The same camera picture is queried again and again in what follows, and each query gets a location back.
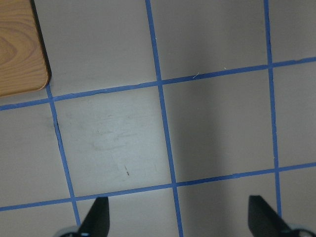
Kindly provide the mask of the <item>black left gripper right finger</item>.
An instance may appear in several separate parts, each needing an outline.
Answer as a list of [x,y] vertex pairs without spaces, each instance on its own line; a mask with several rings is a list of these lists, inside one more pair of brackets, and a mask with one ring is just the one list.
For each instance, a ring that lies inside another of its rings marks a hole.
[[248,227],[254,237],[292,237],[292,229],[261,196],[249,196]]

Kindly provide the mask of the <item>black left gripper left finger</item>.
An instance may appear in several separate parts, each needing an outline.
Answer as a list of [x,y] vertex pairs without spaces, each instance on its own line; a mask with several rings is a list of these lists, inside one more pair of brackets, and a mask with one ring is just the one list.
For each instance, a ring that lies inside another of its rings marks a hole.
[[80,237],[107,237],[110,229],[109,199],[98,197],[78,229]]

